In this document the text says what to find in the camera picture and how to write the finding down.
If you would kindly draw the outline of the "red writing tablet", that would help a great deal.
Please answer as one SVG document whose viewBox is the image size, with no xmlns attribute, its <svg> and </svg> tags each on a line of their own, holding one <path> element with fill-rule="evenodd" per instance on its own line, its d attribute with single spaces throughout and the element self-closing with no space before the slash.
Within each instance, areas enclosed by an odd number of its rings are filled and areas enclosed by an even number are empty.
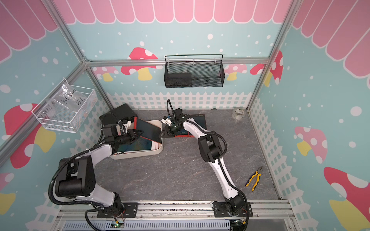
<svg viewBox="0 0 370 231">
<path fill-rule="evenodd" d="M 173 128 L 172 132 L 174 133 L 175 137 L 193 137 L 193 135 L 190 132 L 179 127 Z"/>
<path fill-rule="evenodd" d="M 135 117 L 134 129 L 142 131 L 142 135 L 141 135 L 142 138 L 145 138 L 147 140 L 150 140 L 156 143 L 162 143 L 162 139 L 160 137 L 160 134 L 161 134 L 160 127 L 153 125 L 142 119 L 139 119 L 138 117 Z"/>
<path fill-rule="evenodd" d="M 190 115 L 190 117 L 193 118 L 195 122 L 204 130 L 207 130 L 206 118 L 204 114 Z"/>
</svg>

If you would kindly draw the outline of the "cream plastic storage box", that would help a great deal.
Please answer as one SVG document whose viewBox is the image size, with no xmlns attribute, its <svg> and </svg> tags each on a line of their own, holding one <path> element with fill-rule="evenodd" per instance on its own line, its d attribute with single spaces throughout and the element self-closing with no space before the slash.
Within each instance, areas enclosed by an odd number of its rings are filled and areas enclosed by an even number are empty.
<svg viewBox="0 0 370 231">
<path fill-rule="evenodd" d="M 163 150 L 161 129 L 160 121 L 145 121 L 136 116 L 133 122 L 118 123 L 112 131 L 113 138 L 107 140 L 112 146 L 110 158 L 120 160 L 159 154 Z"/>
</svg>

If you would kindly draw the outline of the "pink writing tablet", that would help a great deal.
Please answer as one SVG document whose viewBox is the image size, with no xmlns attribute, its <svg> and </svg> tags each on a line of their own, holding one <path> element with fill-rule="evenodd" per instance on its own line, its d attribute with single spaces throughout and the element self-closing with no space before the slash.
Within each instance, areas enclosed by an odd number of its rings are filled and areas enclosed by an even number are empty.
<svg viewBox="0 0 370 231">
<path fill-rule="evenodd" d="M 118 148 L 117 153 L 120 154 L 120 153 L 124 153 L 124 152 L 147 151 L 147 150 L 151 150 L 151 149 L 152 149 L 152 141 L 140 137 L 139 139 L 137 139 L 132 144 L 121 145 Z"/>
</svg>

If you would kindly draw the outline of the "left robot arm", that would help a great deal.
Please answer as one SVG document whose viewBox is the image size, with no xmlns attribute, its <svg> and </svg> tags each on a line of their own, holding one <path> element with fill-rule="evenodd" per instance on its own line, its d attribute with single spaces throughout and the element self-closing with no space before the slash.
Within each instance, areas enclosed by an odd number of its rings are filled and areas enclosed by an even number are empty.
<svg viewBox="0 0 370 231">
<path fill-rule="evenodd" d="M 121 145 L 136 142 L 144 131 L 132 129 L 131 122 L 119 120 L 101 124 L 97 144 L 69 158 L 61 159 L 48 188 L 48 196 L 56 205 L 91 205 L 97 211 L 116 217 L 125 211 L 120 196 L 97 184 L 96 165 L 118 151 Z"/>
</svg>

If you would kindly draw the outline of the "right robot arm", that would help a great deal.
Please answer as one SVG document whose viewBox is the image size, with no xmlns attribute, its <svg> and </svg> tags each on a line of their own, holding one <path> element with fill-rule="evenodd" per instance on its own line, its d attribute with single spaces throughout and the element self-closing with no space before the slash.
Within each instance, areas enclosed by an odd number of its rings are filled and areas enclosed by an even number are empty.
<svg viewBox="0 0 370 231">
<path fill-rule="evenodd" d="M 225 139 L 214 131 L 204 129 L 190 115 L 183 114 L 182 109 L 178 108 L 172 112 L 173 116 L 164 116 L 161 120 L 165 125 L 161 137 L 175 137 L 181 130 L 194 136 L 198 141 L 202 159 L 211 166 L 221 185 L 228 214 L 236 217 L 246 212 L 248 202 L 246 196 L 234 185 L 225 166 L 224 155 L 227 151 Z"/>
</svg>

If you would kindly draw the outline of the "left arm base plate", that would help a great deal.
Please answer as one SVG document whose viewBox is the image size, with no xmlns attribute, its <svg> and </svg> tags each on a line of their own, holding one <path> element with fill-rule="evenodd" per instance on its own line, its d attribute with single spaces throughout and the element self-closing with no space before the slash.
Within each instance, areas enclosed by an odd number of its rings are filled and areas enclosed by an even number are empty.
<svg viewBox="0 0 370 231">
<path fill-rule="evenodd" d="M 120 203 L 112 205 L 103 210 L 99 210 L 97 218 L 135 218 L 138 211 L 138 203 Z"/>
</svg>

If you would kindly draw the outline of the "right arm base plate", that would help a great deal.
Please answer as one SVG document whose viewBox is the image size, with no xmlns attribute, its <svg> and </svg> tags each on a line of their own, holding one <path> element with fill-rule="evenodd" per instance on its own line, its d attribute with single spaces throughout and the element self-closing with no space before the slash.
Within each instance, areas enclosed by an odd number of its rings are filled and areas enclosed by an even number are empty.
<svg viewBox="0 0 370 231">
<path fill-rule="evenodd" d="M 246 218 L 253 217 L 253 212 L 250 202 L 247 205 L 244 205 L 241 209 L 233 208 L 229 203 L 225 201 L 214 201 L 211 205 L 214 216 L 216 218 Z"/>
</svg>

